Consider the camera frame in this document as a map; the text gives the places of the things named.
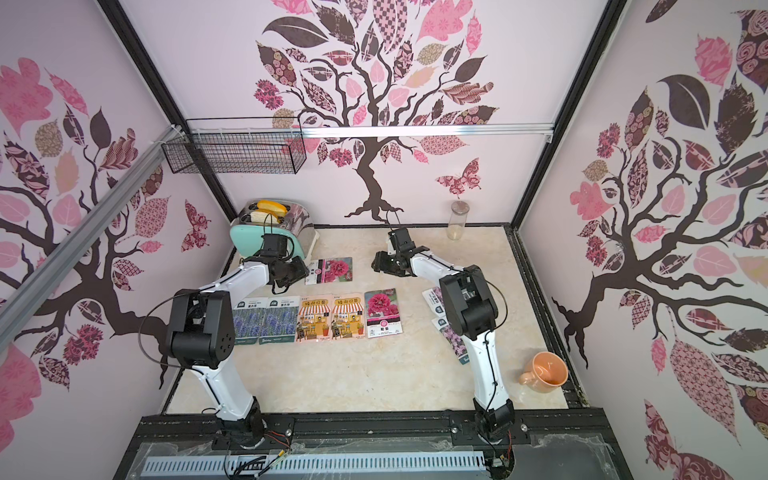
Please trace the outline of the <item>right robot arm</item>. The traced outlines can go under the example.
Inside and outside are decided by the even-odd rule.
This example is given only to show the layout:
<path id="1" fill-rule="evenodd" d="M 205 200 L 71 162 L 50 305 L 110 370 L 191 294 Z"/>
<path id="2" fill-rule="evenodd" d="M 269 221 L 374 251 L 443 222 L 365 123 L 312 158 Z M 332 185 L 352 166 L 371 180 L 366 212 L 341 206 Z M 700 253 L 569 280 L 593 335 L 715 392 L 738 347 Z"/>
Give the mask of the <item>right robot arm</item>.
<path id="1" fill-rule="evenodd" d="M 418 246 L 406 228 L 388 232 L 387 249 L 376 253 L 374 271 L 397 277 L 431 281 L 441 291 L 443 310 L 450 328 L 463 341 L 473 372 L 475 423 L 488 443 L 507 436 L 515 410 L 502 379 L 496 352 L 498 306 L 477 265 L 461 267 Z"/>

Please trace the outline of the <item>pink flower packet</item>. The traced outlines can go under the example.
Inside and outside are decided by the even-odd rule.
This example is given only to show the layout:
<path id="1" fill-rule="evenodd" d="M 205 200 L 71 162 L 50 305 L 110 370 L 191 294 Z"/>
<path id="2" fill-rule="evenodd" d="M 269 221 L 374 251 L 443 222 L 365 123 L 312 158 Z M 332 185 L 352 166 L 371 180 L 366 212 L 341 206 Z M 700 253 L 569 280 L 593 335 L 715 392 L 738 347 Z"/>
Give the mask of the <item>pink flower packet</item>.
<path id="1" fill-rule="evenodd" d="M 353 280 L 353 259 L 351 257 L 318 259 L 308 265 L 306 285 L 318 285 Z"/>
<path id="2" fill-rule="evenodd" d="M 369 339 L 403 333 L 397 292 L 394 288 L 364 293 L 366 334 Z"/>

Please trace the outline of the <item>purple flower packet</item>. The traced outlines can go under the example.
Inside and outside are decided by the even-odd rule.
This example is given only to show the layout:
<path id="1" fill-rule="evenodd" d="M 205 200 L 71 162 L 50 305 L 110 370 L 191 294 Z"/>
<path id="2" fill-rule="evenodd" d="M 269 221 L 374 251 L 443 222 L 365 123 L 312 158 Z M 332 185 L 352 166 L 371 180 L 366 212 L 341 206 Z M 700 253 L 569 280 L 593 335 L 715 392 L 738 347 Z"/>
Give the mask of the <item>purple flower packet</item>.
<path id="1" fill-rule="evenodd" d="M 470 359 L 467 348 L 462 338 L 450 327 L 449 322 L 443 317 L 438 317 L 435 318 L 432 323 L 438 332 L 443 336 L 443 338 L 448 342 L 458 361 L 462 365 L 468 364 Z"/>
<path id="2" fill-rule="evenodd" d="M 443 303 L 442 292 L 439 287 L 433 287 L 431 289 L 422 292 L 422 296 L 426 301 L 431 312 L 438 318 L 445 318 L 445 306 Z"/>

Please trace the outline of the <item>sunflower shop packet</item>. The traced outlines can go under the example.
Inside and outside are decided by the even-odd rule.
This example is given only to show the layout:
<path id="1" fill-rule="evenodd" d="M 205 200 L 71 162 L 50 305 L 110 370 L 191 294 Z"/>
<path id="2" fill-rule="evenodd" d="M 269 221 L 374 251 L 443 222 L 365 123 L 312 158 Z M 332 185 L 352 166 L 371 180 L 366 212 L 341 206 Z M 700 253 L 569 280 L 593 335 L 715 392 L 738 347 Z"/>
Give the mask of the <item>sunflower shop packet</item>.
<path id="1" fill-rule="evenodd" d="M 366 336 L 364 296 L 350 293 L 333 297 L 331 305 L 331 338 L 359 339 Z"/>
<path id="2" fill-rule="evenodd" d="M 331 295 L 304 296 L 300 299 L 296 341 L 324 341 L 331 338 Z"/>

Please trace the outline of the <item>lavender packet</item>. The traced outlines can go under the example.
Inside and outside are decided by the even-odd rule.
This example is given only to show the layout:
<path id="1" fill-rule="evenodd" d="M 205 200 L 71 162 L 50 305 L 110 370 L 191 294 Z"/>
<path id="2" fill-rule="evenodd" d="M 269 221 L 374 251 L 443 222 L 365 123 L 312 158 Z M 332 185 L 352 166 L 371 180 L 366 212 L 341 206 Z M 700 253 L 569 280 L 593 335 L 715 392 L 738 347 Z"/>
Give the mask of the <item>lavender packet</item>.
<path id="1" fill-rule="evenodd" d="M 232 311 L 236 345 L 259 343 L 263 336 L 267 310 L 267 297 L 247 298 L 237 303 Z"/>
<path id="2" fill-rule="evenodd" d="M 265 307 L 258 343 L 293 343 L 297 335 L 300 304 L 299 296 L 270 297 Z"/>

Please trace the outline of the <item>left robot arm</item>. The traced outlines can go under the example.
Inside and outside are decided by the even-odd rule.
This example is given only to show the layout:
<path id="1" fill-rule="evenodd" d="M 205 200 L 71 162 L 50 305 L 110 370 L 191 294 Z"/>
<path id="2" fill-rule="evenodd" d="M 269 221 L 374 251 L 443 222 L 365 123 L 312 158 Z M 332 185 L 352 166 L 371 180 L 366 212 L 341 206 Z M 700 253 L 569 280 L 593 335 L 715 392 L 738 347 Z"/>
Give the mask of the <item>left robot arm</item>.
<path id="1" fill-rule="evenodd" d="M 257 399 L 230 360 L 236 343 L 233 307 L 257 288 L 287 289 L 307 276 L 306 264 L 293 253 L 293 241 L 265 233 L 261 248 L 236 270 L 173 296 L 166 335 L 169 356 L 198 375 L 215 403 L 223 432 L 248 447 L 263 441 L 265 421 Z"/>

